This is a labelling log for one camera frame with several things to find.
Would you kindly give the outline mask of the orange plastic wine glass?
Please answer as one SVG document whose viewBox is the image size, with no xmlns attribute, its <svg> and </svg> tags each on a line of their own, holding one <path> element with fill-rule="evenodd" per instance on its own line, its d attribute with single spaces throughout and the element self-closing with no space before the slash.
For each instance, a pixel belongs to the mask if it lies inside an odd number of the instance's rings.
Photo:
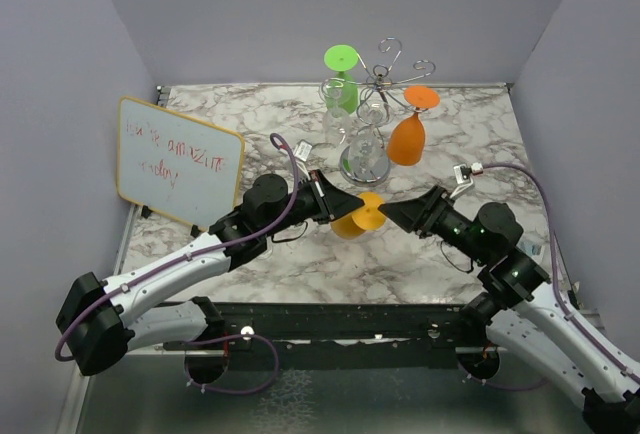
<svg viewBox="0 0 640 434">
<path fill-rule="evenodd" d="M 387 156 L 397 165 L 413 166 L 421 160 L 426 144 L 420 114 L 437 107 L 440 97 L 430 87 L 415 85 L 404 90 L 404 98 L 413 113 L 395 127 L 387 145 Z"/>
</svg>

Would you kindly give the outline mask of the chrome wine glass rack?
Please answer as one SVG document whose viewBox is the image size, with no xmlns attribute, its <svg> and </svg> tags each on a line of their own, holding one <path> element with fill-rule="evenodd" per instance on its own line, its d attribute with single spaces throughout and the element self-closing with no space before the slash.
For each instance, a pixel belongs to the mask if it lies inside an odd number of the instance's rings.
<svg viewBox="0 0 640 434">
<path fill-rule="evenodd" d="M 394 81 L 391 73 L 402 53 L 402 43 L 387 37 L 378 44 L 381 53 L 395 53 L 387 65 L 368 67 L 358 51 L 347 44 L 329 47 L 324 63 L 332 72 L 319 87 L 325 104 L 323 131 L 326 141 L 342 148 L 339 171 L 350 183 L 374 187 L 388 178 L 392 161 L 387 156 L 386 140 L 381 128 L 389 124 L 395 113 L 410 104 L 392 94 L 395 88 L 423 80 L 436 71 L 430 60 L 413 64 L 416 76 Z"/>
</svg>

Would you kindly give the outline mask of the green plastic wine glass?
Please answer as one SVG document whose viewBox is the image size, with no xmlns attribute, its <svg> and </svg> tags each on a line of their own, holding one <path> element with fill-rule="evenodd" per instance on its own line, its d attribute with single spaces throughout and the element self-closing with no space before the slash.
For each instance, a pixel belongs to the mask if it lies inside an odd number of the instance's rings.
<svg viewBox="0 0 640 434">
<path fill-rule="evenodd" d="M 328 108 L 339 107 L 353 114 L 358 106 L 358 87 L 350 71 L 358 64 L 355 48 L 346 44 L 331 46 L 324 54 L 324 63 L 333 75 L 327 79 L 321 93 Z"/>
</svg>

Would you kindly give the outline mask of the clear wine glass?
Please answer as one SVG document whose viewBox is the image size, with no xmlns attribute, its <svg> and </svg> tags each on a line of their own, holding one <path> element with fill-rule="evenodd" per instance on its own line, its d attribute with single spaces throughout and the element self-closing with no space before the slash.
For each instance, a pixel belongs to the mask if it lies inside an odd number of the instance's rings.
<svg viewBox="0 0 640 434">
<path fill-rule="evenodd" d="M 349 146 L 348 163 L 353 176 L 364 182 L 375 177 L 374 167 L 384 153 L 379 128 L 389 120 L 390 108 L 384 101 L 364 102 L 357 111 L 363 124 Z"/>
</svg>

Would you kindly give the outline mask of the small whiteboard yellow frame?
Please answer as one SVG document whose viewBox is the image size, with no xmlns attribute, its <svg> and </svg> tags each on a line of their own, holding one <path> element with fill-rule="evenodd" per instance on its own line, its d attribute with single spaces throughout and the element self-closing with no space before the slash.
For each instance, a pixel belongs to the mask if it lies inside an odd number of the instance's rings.
<svg viewBox="0 0 640 434">
<path fill-rule="evenodd" d="M 245 141 L 237 132 L 123 97 L 118 106 L 119 196 L 207 228 L 235 206 Z"/>
</svg>

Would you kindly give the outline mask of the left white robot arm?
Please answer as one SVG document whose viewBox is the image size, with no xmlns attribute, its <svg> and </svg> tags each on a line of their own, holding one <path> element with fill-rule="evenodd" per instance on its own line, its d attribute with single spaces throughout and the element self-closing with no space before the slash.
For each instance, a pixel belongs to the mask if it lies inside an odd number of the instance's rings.
<svg viewBox="0 0 640 434">
<path fill-rule="evenodd" d="M 210 348 L 221 334 L 215 318 L 195 302 L 169 315 L 161 303 L 250 263 L 266 251 L 268 238 L 283 230 L 306 221 L 328 224 L 363 205 L 363 199 L 335 187 L 319 170 L 292 186 L 279 175 L 261 175 L 239 206 L 187 246 L 136 271 L 103 280 L 92 272 L 76 278 L 55 320 L 61 338 L 54 356 L 92 376 L 136 347 L 192 341 Z"/>
</svg>

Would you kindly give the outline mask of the clear glass hanging on rack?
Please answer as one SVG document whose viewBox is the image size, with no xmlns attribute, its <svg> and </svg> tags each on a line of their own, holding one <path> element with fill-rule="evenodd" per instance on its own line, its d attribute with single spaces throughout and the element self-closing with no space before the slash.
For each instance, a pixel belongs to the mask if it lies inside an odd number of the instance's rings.
<svg viewBox="0 0 640 434">
<path fill-rule="evenodd" d="M 334 146 L 343 144 L 351 129 L 351 117 L 347 110 L 351 93 L 347 82 L 333 77 L 322 82 L 319 93 L 325 105 L 323 132 L 327 143 Z"/>
</svg>

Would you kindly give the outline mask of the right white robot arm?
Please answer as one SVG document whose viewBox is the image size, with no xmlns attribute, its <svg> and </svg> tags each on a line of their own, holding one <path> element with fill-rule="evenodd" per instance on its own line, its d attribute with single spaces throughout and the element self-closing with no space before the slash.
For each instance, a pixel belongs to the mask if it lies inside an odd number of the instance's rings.
<svg viewBox="0 0 640 434">
<path fill-rule="evenodd" d="M 582 411 L 595 433 L 639 430 L 639 364 L 586 321 L 549 274 L 518 248 L 523 229 L 505 203 L 484 204 L 474 219 L 440 187 L 379 210 L 408 233 L 435 235 L 480 266 L 484 290 L 460 312 L 461 337 L 488 339 L 518 356 Z"/>
</svg>

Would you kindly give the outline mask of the yellow plastic wine glass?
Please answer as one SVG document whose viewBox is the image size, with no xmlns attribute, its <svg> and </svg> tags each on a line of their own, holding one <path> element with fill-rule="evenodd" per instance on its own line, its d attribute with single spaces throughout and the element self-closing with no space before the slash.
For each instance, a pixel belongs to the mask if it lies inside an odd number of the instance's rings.
<svg viewBox="0 0 640 434">
<path fill-rule="evenodd" d="M 355 239 L 381 228 L 386 222 L 386 216 L 379 210 L 385 202 L 380 195 L 363 192 L 358 197 L 364 202 L 362 207 L 330 224 L 331 230 L 342 239 Z"/>
</svg>

